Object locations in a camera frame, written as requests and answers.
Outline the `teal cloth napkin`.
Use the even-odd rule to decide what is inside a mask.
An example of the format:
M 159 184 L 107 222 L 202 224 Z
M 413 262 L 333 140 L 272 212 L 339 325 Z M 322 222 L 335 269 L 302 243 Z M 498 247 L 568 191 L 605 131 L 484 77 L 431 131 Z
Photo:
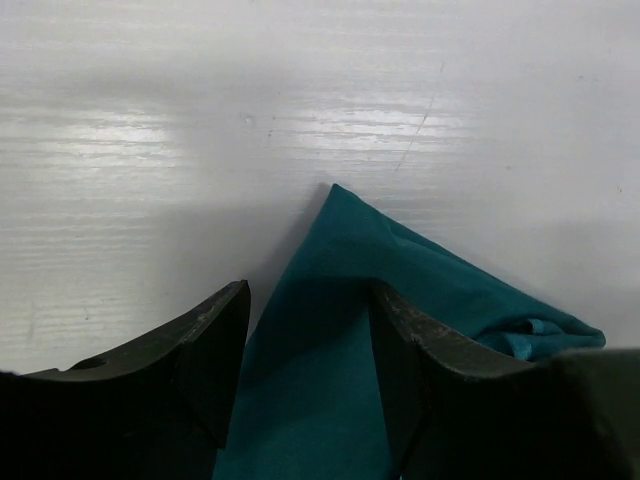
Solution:
M 217 479 L 389 479 L 371 347 L 370 279 L 500 353 L 538 361 L 604 334 L 333 186 L 242 364 Z

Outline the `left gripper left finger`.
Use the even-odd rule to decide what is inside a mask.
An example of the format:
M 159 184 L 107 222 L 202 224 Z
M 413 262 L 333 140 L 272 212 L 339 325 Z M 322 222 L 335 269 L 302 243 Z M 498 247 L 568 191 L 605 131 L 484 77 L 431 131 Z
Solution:
M 1 376 L 5 479 L 209 479 L 227 442 L 251 304 L 235 281 L 67 370 Z

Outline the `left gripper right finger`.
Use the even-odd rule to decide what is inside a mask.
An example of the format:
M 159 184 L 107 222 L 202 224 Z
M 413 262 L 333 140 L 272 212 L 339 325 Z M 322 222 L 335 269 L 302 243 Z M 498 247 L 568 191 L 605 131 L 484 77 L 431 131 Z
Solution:
M 401 479 L 635 479 L 639 353 L 498 353 L 370 286 L 372 350 Z

